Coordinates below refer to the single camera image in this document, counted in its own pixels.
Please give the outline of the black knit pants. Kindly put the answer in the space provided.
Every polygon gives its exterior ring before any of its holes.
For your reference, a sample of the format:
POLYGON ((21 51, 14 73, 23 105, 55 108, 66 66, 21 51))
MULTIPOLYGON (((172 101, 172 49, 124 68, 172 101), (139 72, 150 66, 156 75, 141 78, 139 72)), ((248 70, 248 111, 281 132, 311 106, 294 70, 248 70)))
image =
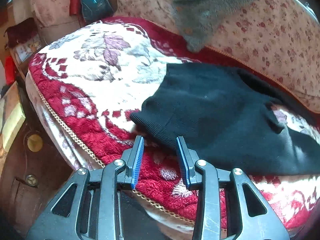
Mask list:
POLYGON ((319 173, 319 144, 280 123, 283 105, 313 122, 292 96, 244 69, 204 63, 168 64, 159 89, 131 120, 169 148, 176 138, 201 159, 247 174, 294 176, 319 173))

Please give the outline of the dark wooden nightstand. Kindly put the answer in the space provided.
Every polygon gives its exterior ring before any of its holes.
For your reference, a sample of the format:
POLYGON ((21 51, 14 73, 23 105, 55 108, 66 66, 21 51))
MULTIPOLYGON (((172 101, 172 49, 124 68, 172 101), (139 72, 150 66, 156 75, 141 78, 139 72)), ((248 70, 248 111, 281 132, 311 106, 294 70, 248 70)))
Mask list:
POLYGON ((12 230, 25 238, 47 203, 72 174, 44 130, 19 83, 25 121, 8 154, 1 158, 1 239, 12 230))

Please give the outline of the red white floral blanket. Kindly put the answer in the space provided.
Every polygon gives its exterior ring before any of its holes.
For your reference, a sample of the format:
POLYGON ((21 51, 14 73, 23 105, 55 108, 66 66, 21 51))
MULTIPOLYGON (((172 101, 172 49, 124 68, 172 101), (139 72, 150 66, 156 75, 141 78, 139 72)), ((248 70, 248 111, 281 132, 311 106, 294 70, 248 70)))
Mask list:
MULTIPOLYGON (((282 83, 212 47, 191 53, 180 35, 138 18, 108 18, 44 47, 29 64, 28 94, 37 112, 51 117, 50 130, 62 128, 74 143, 78 155, 68 159, 74 168, 100 168, 143 135, 145 152, 134 195, 161 226, 191 233, 198 192, 182 182, 176 146, 157 143, 130 118, 159 89, 171 63, 246 70, 292 96, 312 115, 309 122, 286 106, 272 106, 280 123, 319 144, 319 112, 282 83)), ((318 213, 319 173, 248 175, 287 229, 300 228, 318 213)))

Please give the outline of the yellow book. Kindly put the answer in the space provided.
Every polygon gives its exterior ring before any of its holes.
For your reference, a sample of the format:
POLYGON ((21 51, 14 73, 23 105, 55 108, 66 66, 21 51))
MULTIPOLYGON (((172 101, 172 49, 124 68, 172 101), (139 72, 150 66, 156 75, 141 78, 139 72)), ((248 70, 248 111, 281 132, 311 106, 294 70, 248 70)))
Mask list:
POLYGON ((1 98, 1 158, 9 153, 24 121, 19 86, 15 81, 1 98))

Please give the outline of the teal plastic bag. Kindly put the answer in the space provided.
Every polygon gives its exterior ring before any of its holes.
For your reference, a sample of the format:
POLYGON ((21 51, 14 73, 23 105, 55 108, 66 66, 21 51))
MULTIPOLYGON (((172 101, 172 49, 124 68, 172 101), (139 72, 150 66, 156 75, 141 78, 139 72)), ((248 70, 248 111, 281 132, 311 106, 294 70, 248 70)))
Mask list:
POLYGON ((81 13, 86 23, 112 16, 114 10, 109 0, 80 0, 81 13))

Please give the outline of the floral pillow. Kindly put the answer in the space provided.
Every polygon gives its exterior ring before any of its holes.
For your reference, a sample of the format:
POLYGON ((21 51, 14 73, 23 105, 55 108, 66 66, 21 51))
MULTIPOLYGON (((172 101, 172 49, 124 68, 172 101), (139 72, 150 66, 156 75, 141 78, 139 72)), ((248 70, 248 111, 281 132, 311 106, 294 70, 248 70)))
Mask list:
POLYGON ((70 0, 30 0, 31 9, 44 27, 60 25, 71 20, 70 0))

